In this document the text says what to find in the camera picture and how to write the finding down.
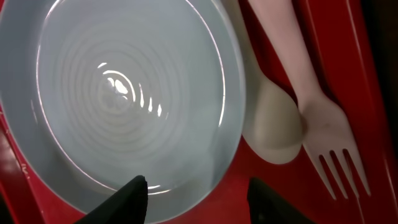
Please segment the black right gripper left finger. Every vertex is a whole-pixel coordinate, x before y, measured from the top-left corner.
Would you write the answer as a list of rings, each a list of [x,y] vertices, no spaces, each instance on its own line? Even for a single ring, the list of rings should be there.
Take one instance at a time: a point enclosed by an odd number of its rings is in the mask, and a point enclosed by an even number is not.
[[[148,184],[144,176],[138,175],[110,196],[100,206],[76,224],[117,224],[145,222],[148,204]]]

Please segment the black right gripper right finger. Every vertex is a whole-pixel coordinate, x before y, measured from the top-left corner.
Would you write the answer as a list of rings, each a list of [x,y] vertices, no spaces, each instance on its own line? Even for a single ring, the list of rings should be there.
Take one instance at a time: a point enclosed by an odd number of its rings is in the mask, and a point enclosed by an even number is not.
[[[256,177],[249,180],[247,201],[252,224],[314,224]]]

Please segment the cream plastic spoon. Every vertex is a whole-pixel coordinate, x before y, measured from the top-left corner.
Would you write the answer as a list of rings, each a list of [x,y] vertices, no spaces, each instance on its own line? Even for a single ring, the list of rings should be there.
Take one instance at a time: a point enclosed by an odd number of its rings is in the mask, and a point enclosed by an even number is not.
[[[271,164],[294,160],[302,147],[302,122],[291,96],[261,70],[244,24],[238,0],[221,0],[236,32],[246,77],[243,137],[249,147]]]

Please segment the pink plastic fork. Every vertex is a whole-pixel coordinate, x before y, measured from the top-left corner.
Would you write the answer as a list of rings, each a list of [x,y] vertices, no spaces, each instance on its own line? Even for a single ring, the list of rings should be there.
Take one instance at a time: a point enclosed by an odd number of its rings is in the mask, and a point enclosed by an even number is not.
[[[303,147],[331,196],[335,193],[321,164],[324,159],[343,196],[347,196],[331,154],[334,153],[355,195],[354,183],[344,150],[353,162],[361,183],[370,187],[351,126],[345,112],[322,91],[291,0],[249,0],[249,3],[268,36],[295,92],[298,110],[307,131]]]

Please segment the light blue plate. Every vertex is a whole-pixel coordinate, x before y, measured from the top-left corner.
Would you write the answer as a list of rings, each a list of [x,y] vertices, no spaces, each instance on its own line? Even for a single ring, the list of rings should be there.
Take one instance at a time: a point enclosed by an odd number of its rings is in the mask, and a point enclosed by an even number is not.
[[[221,1],[9,0],[1,106],[41,181],[89,213],[146,178],[146,223],[219,184],[237,151],[243,59]]]

